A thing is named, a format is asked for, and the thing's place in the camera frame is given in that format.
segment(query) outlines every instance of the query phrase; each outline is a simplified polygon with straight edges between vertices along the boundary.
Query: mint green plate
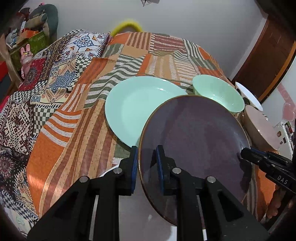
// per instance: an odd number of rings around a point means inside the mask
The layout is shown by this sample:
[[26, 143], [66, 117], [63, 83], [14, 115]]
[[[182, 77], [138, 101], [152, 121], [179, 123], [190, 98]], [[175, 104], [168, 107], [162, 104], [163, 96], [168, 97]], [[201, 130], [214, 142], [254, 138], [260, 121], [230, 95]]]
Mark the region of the mint green plate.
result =
[[126, 145], [138, 146], [146, 121], [165, 101], [187, 95], [184, 89], [160, 78], [137, 76], [117, 84], [105, 103], [107, 122]]
[[193, 90], [196, 95], [210, 98], [223, 105], [232, 114], [244, 110], [244, 100], [229, 83], [215, 76], [201, 74], [192, 80]]

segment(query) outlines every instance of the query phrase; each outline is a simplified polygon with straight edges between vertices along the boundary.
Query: wooden door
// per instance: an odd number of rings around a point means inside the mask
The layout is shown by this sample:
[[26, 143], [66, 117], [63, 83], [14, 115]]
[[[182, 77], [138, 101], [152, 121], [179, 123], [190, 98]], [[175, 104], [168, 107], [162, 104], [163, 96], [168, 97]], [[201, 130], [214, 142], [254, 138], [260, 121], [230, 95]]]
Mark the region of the wooden door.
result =
[[287, 72], [295, 49], [292, 34], [268, 18], [257, 43], [232, 82], [241, 83], [262, 102]]

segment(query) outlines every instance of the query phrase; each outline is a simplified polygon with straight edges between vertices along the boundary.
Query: hand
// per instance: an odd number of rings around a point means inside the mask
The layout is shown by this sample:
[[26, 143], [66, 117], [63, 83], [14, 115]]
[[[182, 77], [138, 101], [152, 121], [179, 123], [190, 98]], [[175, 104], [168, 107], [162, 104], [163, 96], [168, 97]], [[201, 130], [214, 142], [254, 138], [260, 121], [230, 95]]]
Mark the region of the hand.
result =
[[[282, 190], [278, 185], [276, 185], [276, 190], [272, 196], [270, 204], [268, 206], [266, 216], [272, 218], [278, 214], [278, 208], [281, 206], [281, 201], [284, 198], [286, 191]], [[292, 200], [288, 204], [288, 208], [291, 208], [293, 205]]]

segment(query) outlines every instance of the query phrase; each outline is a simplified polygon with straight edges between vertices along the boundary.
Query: bowl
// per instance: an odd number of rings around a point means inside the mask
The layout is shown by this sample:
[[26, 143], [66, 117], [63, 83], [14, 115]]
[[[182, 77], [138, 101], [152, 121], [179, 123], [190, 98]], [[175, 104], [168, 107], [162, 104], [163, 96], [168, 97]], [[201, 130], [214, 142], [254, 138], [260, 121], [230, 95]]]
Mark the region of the bowl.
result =
[[193, 90], [196, 95], [210, 98], [232, 114], [244, 110], [244, 100], [241, 95], [229, 83], [215, 76], [201, 74], [192, 80]]
[[242, 84], [235, 82], [235, 89], [241, 94], [241, 96], [244, 98], [247, 98], [249, 103], [249, 105], [255, 107], [257, 110], [259, 111], [263, 111], [262, 105], [260, 104], [260, 102], [257, 100], [257, 98], [246, 88], [244, 87]]
[[258, 150], [279, 150], [280, 141], [272, 124], [253, 106], [246, 105], [243, 125]]

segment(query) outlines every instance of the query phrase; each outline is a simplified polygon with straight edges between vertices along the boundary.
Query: yellow tube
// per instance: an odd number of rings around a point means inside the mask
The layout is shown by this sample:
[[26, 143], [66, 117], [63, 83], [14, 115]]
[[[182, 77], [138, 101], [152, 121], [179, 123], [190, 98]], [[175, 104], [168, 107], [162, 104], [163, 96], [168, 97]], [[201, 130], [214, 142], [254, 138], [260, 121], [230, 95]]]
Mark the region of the yellow tube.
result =
[[115, 29], [113, 29], [110, 35], [114, 37], [126, 27], [132, 27], [136, 32], [143, 32], [142, 27], [137, 22], [133, 20], [127, 20], [120, 23]]

